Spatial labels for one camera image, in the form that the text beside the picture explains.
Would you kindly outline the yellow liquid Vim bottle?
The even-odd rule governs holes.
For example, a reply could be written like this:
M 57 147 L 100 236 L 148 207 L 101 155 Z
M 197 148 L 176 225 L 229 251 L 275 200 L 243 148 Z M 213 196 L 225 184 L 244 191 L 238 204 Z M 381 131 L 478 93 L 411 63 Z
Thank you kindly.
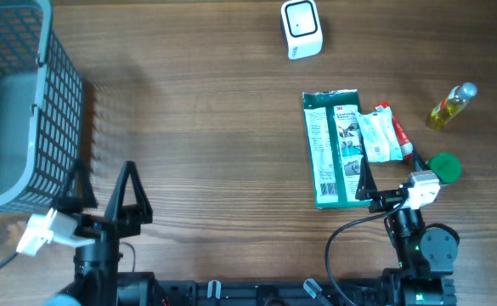
M 444 129 L 476 95 L 477 86 L 472 82 L 465 82 L 454 87 L 449 95 L 431 110 L 426 119 L 427 126 L 433 130 Z

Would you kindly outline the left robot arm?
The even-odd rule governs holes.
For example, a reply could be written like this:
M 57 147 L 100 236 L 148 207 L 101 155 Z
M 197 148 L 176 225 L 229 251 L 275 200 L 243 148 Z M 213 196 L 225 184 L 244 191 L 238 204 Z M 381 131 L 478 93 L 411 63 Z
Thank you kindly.
M 89 244 L 75 248 L 74 280 L 47 305 L 168 305 L 170 299 L 152 272 L 120 272 L 122 238 L 139 235 L 153 222 L 153 210 L 136 164 L 126 161 L 102 217 L 85 213 L 98 206 L 84 161 L 74 162 L 52 208 L 75 220 L 74 234 Z

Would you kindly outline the green 3M product package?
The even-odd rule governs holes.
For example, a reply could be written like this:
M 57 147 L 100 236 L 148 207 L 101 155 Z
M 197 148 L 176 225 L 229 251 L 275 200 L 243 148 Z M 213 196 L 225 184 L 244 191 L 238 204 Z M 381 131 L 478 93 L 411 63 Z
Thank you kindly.
M 302 94 L 314 205 L 318 209 L 367 207 L 356 197 L 365 151 L 356 115 L 358 91 Z

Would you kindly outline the red toothpaste box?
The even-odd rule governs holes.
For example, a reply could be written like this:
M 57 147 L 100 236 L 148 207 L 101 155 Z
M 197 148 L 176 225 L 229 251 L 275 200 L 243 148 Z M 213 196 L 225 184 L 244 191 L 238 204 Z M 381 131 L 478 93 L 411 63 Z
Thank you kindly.
M 390 108 L 389 103 L 387 101 L 379 102 L 375 105 L 375 109 L 377 111 L 383 111 L 386 108 Z M 403 155 L 403 160 L 408 161 L 412 157 L 412 152 L 414 150 L 413 144 L 410 142 L 409 137 L 404 131 L 403 127 L 399 123 L 396 116 L 392 113 L 392 123 L 394 127 L 394 131 L 396 133 L 396 137 L 398 139 L 398 143 L 400 145 L 400 149 Z

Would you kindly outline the mint green plastic packet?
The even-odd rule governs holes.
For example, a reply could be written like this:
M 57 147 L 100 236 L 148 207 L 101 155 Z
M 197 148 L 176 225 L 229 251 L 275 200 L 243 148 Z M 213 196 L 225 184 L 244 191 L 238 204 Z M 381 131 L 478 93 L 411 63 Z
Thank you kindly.
M 368 162 L 402 161 L 403 153 L 393 126 L 390 108 L 355 114 Z

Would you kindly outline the green lid jar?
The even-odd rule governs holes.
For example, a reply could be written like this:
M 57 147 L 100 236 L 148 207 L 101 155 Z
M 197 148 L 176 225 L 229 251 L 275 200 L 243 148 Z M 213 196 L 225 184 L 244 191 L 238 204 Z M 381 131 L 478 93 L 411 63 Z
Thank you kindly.
M 439 177 L 441 184 L 455 183 L 462 174 L 460 160 L 447 152 L 435 155 L 426 164 Z

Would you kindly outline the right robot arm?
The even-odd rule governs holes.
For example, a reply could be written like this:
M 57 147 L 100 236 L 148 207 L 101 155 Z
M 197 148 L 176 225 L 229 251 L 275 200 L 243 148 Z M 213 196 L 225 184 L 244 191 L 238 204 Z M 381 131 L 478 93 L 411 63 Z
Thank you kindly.
M 375 279 L 348 280 L 342 288 L 357 305 L 455 305 L 454 271 L 460 237 L 445 224 L 426 224 L 421 209 L 435 202 L 441 179 L 414 151 L 414 171 L 395 190 L 379 191 L 362 159 L 357 197 L 383 218 L 399 267 Z

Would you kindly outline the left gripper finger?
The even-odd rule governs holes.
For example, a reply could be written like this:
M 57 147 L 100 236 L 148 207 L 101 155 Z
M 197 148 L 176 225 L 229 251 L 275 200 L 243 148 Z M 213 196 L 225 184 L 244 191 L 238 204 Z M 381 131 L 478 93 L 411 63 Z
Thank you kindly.
M 134 161 L 124 163 L 104 217 L 117 223 L 152 223 L 153 210 Z
M 84 160 L 76 159 L 56 194 L 56 209 L 63 213 L 82 213 L 97 208 L 88 168 Z

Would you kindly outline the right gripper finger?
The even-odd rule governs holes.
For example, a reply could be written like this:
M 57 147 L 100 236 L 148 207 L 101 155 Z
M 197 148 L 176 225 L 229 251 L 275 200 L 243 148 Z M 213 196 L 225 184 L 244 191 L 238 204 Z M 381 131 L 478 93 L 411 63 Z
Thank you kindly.
M 411 160 L 413 162 L 413 169 L 415 172 L 428 171 L 429 166 L 423 160 L 423 158 L 418 154 L 416 148 L 413 148 L 411 153 Z
M 359 166 L 359 183 L 355 198 L 359 201 L 370 201 L 376 197 L 378 189 L 370 170 L 370 164 L 363 157 Z

